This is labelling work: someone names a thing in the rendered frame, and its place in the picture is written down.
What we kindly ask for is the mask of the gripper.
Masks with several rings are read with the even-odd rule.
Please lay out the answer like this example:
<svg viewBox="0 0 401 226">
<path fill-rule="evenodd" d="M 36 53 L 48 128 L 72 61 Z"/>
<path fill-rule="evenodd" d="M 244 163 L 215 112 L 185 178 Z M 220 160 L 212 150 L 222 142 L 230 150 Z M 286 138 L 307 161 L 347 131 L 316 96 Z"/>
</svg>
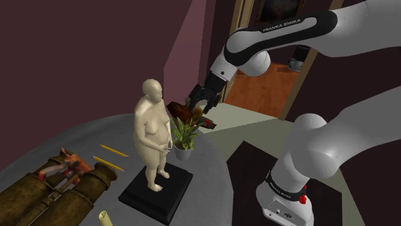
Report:
<svg viewBox="0 0 401 226">
<path fill-rule="evenodd" d="M 226 85 L 226 80 L 210 72 L 207 75 L 204 85 L 197 84 L 185 99 L 188 108 L 194 108 L 198 102 L 206 100 L 207 104 L 203 108 L 203 113 L 216 107 L 221 99 L 221 92 Z"/>
</svg>

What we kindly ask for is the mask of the dark red brown tool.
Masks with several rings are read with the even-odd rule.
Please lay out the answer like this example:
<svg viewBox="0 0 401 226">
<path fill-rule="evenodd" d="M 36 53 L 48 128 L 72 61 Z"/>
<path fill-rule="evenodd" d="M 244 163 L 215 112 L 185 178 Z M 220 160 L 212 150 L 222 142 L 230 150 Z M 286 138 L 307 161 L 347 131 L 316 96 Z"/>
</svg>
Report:
<svg viewBox="0 0 401 226">
<path fill-rule="evenodd" d="M 170 102 L 166 107 L 174 118 L 175 123 L 178 123 L 177 118 L 179 118 L 185 125 L 192 121 L 192 126 L 199 125 L 212 130 L 216 127 L 212 120 L 203 116 L 203 110 L 200 107 L 189 110 L 186 105 L 181 105 L 174 101 Z"/>
</svg>

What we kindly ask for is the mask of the green potted plant grey pot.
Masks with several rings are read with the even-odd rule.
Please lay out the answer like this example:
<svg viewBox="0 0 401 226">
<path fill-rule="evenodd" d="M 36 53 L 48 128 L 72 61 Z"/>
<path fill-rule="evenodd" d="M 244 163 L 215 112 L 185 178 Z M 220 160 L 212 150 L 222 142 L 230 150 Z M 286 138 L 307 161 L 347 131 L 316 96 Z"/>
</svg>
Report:
<svg viewBox="0 0 401 226">
<path fill-rule="evenodd" d="M 174 122 L 174 127 L 172 133 L 175 136 L 173 140 L 175 156 L 180 161 L 188 160 L 191 152 L 194 150 L 194 138 L 198 136 L 195 131 L 200 127 L 200 125 L 193 124 L 193 119 L 185 124 L 179 118 Z"/>
</svg>

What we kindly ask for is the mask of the beige nude statue black base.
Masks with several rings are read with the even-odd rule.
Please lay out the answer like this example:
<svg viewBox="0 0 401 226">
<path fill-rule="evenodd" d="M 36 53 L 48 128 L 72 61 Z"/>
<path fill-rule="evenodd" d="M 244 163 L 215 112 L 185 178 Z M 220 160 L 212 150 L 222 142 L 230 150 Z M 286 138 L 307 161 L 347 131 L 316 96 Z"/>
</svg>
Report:
<svg viewBox="0 0 401 226">
<path fill-rule="evenodd" d="M 161 84 L 147 79 L 142 88 L 144 96 L 134 109 L 133 141 L 145 166 L 118 200 L 169 226 L 193 175 L 166 162 L 172 135 Z"/>
</svg>

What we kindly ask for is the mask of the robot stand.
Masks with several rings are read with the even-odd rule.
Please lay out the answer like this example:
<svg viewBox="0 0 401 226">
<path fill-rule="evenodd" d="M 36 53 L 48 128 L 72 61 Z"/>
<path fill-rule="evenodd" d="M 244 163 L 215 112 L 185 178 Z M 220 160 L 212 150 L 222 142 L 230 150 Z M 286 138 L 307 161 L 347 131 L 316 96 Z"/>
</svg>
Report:
<svg viewBox="0 0 401 226">
<path fill-rule="evenodd" d="M 234 191 L 232 226 L 281 226 L 263 215 L 256 199 L 257 186 L 276 161 L 277 158 L 245 141 L 227 160 Z M 314 226 L 343 226 L 341 192 L 310 179 L 307 200 L 312 204 Z"/>
</svg>

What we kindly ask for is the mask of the yellow pencil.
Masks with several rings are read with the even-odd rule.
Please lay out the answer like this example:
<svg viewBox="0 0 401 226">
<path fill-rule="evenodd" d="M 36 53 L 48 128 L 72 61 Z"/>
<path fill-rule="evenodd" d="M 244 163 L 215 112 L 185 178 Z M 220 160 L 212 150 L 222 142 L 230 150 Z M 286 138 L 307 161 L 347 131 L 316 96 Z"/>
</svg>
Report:
<svg viewBox="0 0 401 226">
<path fill-rule="evenodd" d="M 110 147 L 108 147 L 108 146 L 106 146 L 106 145 L 99 144 L 99 146 L 102 147 L 102 148 L 104 148 L 104 149 L 106 149 L 106 150 L 109 150 L 109 151 L 111 151 L 111 152 L 113 152 L 113 153 L 116 153 L 116 154 L 118 154 L 118 155 L 121 155 L 122 157 L 125 157 L 125 158 L 128 158 L 128 159 L 130 158 L 129 155 L 124 154 L 124 153 L 122 153 L 122 152 L 119 152 L 118 150 L 115 150 L 115 149 L 113 149 L 113 148 L 110 148 Z"/>
<path fill-rule="evenodd" d="M 103 163 L 103 164 L 106 164 L 107 166 L 109 166 L 109 167 L 111 167 L 111 168 L 114 168 L 114 169 L 116 169 L 116 170 L 118 170 L 118 171 L 125 171 L 125 170 L 122 169 L 121 167 L 116 166 L 116 165 L 114 165 L 114 164 L 112 164 L 112 163 L 110 163 L 110 162 L 107 162 L 107 161 L 105 161 L 105 160 L 103 160 L 103 159 L 101 159 L 101 158 L 99 158 L 99 157 L 97 157 L 97 156 L 94 156 L 94 155 L 93 155 L 93 159 L 96 160 L 96 161 L 98 161 L 98 162 L 101 162 L 101 163 Z"/>
</svg>

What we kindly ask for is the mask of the round grey table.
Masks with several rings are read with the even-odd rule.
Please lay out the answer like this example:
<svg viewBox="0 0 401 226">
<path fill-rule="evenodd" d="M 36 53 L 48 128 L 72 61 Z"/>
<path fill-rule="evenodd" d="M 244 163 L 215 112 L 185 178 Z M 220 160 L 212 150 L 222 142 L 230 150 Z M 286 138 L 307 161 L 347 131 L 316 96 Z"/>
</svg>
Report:
<svg viewBox="0 0 401 226">
<path fill-rule="evenodd" d="M 98 215 L 101 211 L 109 214 L 114 226 L 164 226 L 118 200 L 144 166 L 132 140 L 133 122 L 132 114 L 124 114 L 97 119 L 62 132 L 0 171 L 0 192 L 28 172 L 38 169 L 50 157 L 58 155 L 60 148 L 64 147 L 90 165 L 95 164 L 94 155 L 125 170 L 118 172 L 117 180 L 96 201 L 80 226 L 100 226 Z M 106 150 L 99 144 L 130 158 Z M 193 174 L 170 226 L 231 226 L 233 188 L 226 160 L 207 135 L 200 133 L 194 144 L 195 149 L 186 161 L 178 160 L 174 152 L 166 156 L 170 164 Z"/>
</svg>

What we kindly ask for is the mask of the red orange toy figure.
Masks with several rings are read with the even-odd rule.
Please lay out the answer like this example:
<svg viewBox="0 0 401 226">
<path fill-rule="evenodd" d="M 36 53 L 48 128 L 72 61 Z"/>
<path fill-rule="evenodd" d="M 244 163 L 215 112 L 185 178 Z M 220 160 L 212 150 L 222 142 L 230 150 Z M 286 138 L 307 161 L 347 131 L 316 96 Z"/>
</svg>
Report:
<svg viewBox="0 0 401 226">
<path fill-rule="evenodd" d="M 77 154 L 69 154 L 64 148 L 61 148 L 60 151 L 66 157 L 62 163 L 57 166 L 50 166 L 40 170 L 38 178 L 41 182 L 43 182 L 46 177 L 53 175 L 63 174 L 67 178 L 78 175 L 78 177 L 72 182 L 73 185 L 77 185 L 80 182 L 83 174 L 91 171 L 92 167 L 82 160 Z"/>
</svg>

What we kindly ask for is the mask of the pale yellow candle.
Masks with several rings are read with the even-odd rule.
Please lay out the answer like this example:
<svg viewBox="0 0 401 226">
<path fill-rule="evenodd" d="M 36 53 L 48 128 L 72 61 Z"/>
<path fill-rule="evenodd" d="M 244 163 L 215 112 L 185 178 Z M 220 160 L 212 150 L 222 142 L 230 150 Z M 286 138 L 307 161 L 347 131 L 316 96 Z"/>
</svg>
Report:
<svg viewBox="0 0 401 226">
<path fill-rule="evenodd" d="M 113 226 L 111 219 L 109 217 L 109 215 L 107 214 L 106 211 L 102 211 L 99 215 L 98 215 L 98 219 L 101 223 L 102 226 Z"/>
</svg>

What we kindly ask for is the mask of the large brass binoculars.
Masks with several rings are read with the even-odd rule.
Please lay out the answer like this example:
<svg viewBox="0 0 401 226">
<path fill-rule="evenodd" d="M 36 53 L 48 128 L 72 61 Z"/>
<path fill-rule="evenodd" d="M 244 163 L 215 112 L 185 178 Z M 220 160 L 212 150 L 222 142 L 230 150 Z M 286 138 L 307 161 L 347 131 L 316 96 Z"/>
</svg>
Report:
<svg viewBox="0 0 401 226">
<path fill-rule="evenodd" d="M 48 159 L 33 173 L 14 182 L 0 192 L 0 226 L 79 226 L 93 209 L 94 203 L 118 178 L 111 167 L 97 162 L 91 171 L 78 177 L 63 174 L 38 178 L 40 170 L 57 166 L 65 159 L 63 153 Z"/>
</svg>

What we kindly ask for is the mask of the wooden door frame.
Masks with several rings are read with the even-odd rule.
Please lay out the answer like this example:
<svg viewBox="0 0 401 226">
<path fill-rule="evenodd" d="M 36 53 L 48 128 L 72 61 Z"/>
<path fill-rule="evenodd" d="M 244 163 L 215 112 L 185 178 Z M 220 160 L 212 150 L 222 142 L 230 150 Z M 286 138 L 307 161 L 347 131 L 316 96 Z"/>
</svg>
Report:
<svg viewBox="0 0 401 226">
<path fill-rule="evenodd" d="M 312 64 L 314 63 L 314 60 L 315 60 L 317 54 L 318 54 L 318 51 L 315 49 L 311 49 L 308 52 L 308 55 L 305 59 L 304 66 L 301 68 L 301 71 L 300 71 L 298 77 L 296 78 L 292 89 L 290 90 L 289 96 L 286 99 L 286 102 L 280 112 L 280 115 L 278 116 L 279 120 L 284 121 L 285 118 L 287 117 L 289 110 L 290 110 L 292 104 L 294 103 L 294 100 L 296 99 L 296 96 L 298 95 L 298 92 L 299 92 L 303 82 L 305 81 L 305 78 L 306 78 L 308 72 L 310 71 Z"/>
</svg>

